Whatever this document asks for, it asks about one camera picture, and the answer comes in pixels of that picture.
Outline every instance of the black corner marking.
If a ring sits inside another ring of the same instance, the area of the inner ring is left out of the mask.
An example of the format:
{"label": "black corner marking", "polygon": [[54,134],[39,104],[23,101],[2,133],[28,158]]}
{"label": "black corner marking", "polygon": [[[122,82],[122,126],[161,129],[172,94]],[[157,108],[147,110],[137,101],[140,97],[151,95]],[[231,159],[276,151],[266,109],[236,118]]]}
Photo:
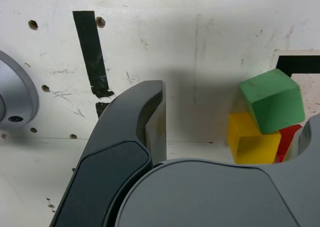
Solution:
{"label": "black corner marking", "polygon": [[276,68],[287,76],[320,74],[320,55],[280,55]]}
{"label": "black corner marking", "polygon": [[101,114],[103,113],[105,108],[107,108],[107,106],[109,104],[110,103],[101,103],[101,102],[98,102],[98,103],[95,104],[95,109],[96,109],[96,113],[98,115],[98,118],[100,118]]}
{"label": "black corner marking", "polygon": [[99,99],[113,96],[109,90],[94,11],[73,11],[91,91]]}

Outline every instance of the gray round knob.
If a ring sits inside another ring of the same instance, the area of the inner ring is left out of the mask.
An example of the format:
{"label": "gray round knob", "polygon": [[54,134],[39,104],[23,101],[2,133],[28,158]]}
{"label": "gray round knob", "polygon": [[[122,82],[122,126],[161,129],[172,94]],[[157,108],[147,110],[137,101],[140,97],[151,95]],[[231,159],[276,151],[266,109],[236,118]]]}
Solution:
{"label": "gray round knob", "polygon": [[38,106],[37,90],[29,75],[0,50],[0,130],[24,126],[35,117]]}

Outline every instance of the wooden block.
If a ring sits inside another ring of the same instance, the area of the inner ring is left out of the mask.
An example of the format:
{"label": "wooden block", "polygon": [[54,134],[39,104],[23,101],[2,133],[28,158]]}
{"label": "wooden block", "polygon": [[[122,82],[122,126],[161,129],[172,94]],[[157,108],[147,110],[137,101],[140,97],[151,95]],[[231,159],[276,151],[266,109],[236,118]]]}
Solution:
{"label": "wooden block", "polygon": [[272,164],[280,139],[279,131],[262,134],[249,113],[229,116],[227,140],[237,164]]}
{"label": "wooden block", "polygon": [[299,85],[279,69],[242,82],[240,89],[252,118],[263,134],[305,120]]}
{"label": "wooden block", "polygon": [[294,135],[301,127],[302,126],[300,124],[295,124],[279,130],[281,134],[281,140],[276,155],[278,156],[280,163],[284,161]]}

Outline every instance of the yellow cube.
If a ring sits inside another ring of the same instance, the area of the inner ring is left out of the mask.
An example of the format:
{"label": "yellow cube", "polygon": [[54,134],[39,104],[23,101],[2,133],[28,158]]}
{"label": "yellow cube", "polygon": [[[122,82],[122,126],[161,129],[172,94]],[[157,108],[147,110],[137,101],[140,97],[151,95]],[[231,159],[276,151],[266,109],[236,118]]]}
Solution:
{"label": "yellow cube", "polygon": [[281,134],[279,131],[262,134],[249,113],[232,113],[227,138],[237,164],[272,164]]}

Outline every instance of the screw hole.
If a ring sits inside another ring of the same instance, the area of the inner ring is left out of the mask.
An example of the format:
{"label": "screw hole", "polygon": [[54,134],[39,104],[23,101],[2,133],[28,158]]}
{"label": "screw hole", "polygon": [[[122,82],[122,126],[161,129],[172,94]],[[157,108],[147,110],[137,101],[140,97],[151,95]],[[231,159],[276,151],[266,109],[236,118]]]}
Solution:
{"label": "screw hole", "polygon": [[50,92],[50,88],[48,86],[46,86],[45,84],[41,86],[41,89],[44,91],[44,92]]}
{"label": "screw hole", "polygon": [[95,18],[96,26],[103,28],[106,26],[106,21],[102,17]]}
{"label": "screw hole", "polygon": [[29,20],[28,25],[30,29],[37,31],[38,30],[38,24],[34,20]]}
{"label": "screw hole", "polygon": [[10,121],[10,122],[21,122],[23,120],[24,120],[24,118],[22,118],[20,116],[11,116],[8,118],[8,121]]}
{"label": "screw hole", "polygon": [[70,134],[70,139],[73,139],[73,140],[78,139],[78,136],[76,136],[75,134]]}
{"label": "screw hole", "polygon": [[32,133],[37,133],[37,132],[38,132],[38,130],[37,130],[36,128],[31,128],[30,131],[31,131]]}

